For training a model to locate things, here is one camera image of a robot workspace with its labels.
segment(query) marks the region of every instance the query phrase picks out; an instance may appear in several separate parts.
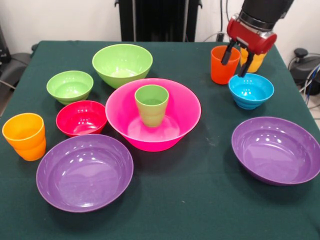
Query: dark green cloth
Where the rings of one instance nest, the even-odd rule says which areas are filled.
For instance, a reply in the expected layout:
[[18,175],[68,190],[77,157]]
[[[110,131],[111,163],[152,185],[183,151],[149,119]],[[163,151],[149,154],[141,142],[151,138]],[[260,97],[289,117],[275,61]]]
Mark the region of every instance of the dark green cloth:
[[[99,49],[114,42],[42,41],[0,120],[32,112],[45,122],[47,151],[67,137],[56,127],[63,107],[46,91],[47,81],[67,70],[94,78],[89,100],[105,104],[113,89],[92,67]],[[274,47],[258,74],[274,85],[273,97],[255,110],[237,107],[226,85],[210,77],[216,43],[136,43],[153,55],[148,77],[171,79],[199,98],[198,125],[176,146],[144,152],[107,124],[103,134],[130,150],[134,177],[112,204],[75,214],[49,205],[36,187],[40,161],[22,160],[0,138],[0,239],[59,240],[318,240],[320,177],[292,187],[266,185],[238,163],[231,135],[242,121],[275,116],[293,121],[317,140],[320,132]]]

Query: floor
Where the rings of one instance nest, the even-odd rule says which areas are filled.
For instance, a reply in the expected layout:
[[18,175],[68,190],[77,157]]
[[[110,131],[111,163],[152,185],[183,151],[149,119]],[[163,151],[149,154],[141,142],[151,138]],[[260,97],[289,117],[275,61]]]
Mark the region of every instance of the floor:
[[310,109],[310,112],[318,125],[318,128],[320,129],[320,94],[315,95],[315,96],[310,96],[309,103],[308,103],[308,108]]

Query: green bowl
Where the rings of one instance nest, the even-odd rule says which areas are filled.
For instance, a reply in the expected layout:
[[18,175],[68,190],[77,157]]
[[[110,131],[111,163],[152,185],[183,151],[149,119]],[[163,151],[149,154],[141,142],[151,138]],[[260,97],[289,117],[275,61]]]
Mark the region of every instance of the green bowl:
[[153,63],[151,53],[133,44],[116,44],[99,50],[92,58],[98,75],[111,87],[144,79]]
[[83,71],[64,71],[46,84],[48,93],[63,105],[86,100],[94,85],[93,78]]

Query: yellow cup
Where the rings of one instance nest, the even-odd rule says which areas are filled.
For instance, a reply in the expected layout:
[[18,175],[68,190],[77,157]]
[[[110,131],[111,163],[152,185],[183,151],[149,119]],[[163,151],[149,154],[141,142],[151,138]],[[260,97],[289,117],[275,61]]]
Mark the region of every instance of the yellow cup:
[[26,161],[38,160],[46,152],[45,123],[38,114],[13,116],[3,125],[2,135]]
[[[248,51],[241,47],[241,57],[240,57],[240,65],[242,66],[248,58]],[[248,73],[255,73],[260,68],[262,62],[264,61],[264,58],[266,56],[266,53],[260,54],[260,55],[254,55],[253,61],[250,64],[250,67],[248,69]]]

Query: plastic bowl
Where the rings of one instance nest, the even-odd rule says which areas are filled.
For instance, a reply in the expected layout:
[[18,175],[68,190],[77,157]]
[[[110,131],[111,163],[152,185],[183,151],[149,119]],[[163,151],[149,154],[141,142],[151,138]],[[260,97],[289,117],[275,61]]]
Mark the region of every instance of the plastic bowl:
[[99,134],[107,123],[105,106],[96,101],[77,101],[60,110],[56,126],[69,137]]
[[[169,92],[164,119],[158,127],[143,124],[135,92],[144,85],[160,85]],[[201,106],[197,96],[182,84],[161,78],[146,78],[129,82],[115,90],[105,105],[110,125],[133,146],[148,152],[171,148],[198,123]]]
[[275,91],[268,79],[253,73],[247,73],[244,77],[234,75],[228,86],[235,103],[246,110],[259,107],[271,98]]
[[145,78],[152,63],[151,53],[133,44],[107,46],[99,50],[92,59],[92,65],[98,75],[114,89]]
[[52,206],[85,213],[117,199],[134,171],[128,149],[118,140],[99,134],[69,138],[41,160],[36,185]]
[[299,125],[276,117],[242,122],[232,134],[232,148],[255,178],[276,186],[310,181],[320,171],[320,146]]
[[83,71],[64,71],[46,84],[48,93],[63,105],[86,100],[94,85],[93,78]]

